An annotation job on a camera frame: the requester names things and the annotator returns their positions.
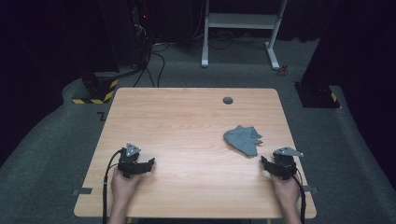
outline hand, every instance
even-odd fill
[[[126,178],[117,167],[114,168],[113,178],[111,179],[111,190],[114,196],[114,203],[126,205],[134,195],[137,182],[142,175],[133,175]]]
[[[274,183],[275,195],[282,208],[283,218],[287,224],[299,224],[300,213],[297,210],[297,200],[300,198],[300,188],[296,181],[291,177],[287,180],[271,175]]]
[[[278,176],[271,175],[274,183],[275,194],[281,205],[296,204],[300,198],[300,188],[296,181],[291,177],[282,180]]]
[[[113,178],[111,179],[114,202],[108,221],[109,224],[125,223],[126,207],[134,195],[136,184],[141,176],[133,175],[131,178],[126,178],[117,167],[114,168]]]

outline hazard tape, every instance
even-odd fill
[[[119,83],[119,80],[116,79],[110,83],[110,86],[108,90],[105,93],[105,97],[103,99],[98,99],[98,98],[73,98],[73,103],[77,105],[86,105],[86,104],[95,104],[95,105],[100,105],[100,104],[106,104],[110,101],[111,97],[114,94],[114,90],[116,89],[117,84]]]
[[[335,102],[337,101],[337,96],[335,96],[334,92],[332,92],[332,100]]]

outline gray crumpled cloth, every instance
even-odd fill
[[[239,151],[245,153],[247,156],[257,156],[256,145],[262,143],[259,138],[262,138],[257,133],[254,127],[244,128],[238,125],[234,130],[230,130],[224,134],[224,139],[233,145]]]

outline wooden table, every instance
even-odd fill
[[[224,104],[224,97],[233,103]],[[224,133],[237,125],[254,126],[263,136],[259,156],[246,157],[225,142]],[[82,186],[92,193],[78,196],[77,216],[102,216],[107,164],[127,142],[142,149],[140,162],[156,159],[138,184],[128,217],[282,217],[261,164],[261,155],[270,158],[275,149],[295,148],[275,90],[118,89]],[[107,190],[110,211],[113,198]],[[310,193],[306,202],[305,216],[314,217]]]

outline white stand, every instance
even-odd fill
[[[228,13],[209,13],[209,0],[206,0],[205,9],[205,33],[204,45],[202,50],[202,67],[209,66],[208,33],[209,27],[221,28],[243,28],[243,29],[265,29],[273,30],[270,42],[265,42],[265,48],[271,61],[273,69],[278,70],[274,53],[274,43],[276,35],[282,22],[283,12],[288,0],[282,0],[280,10],[277,15],[257,15],[257,14],[228,14]]]

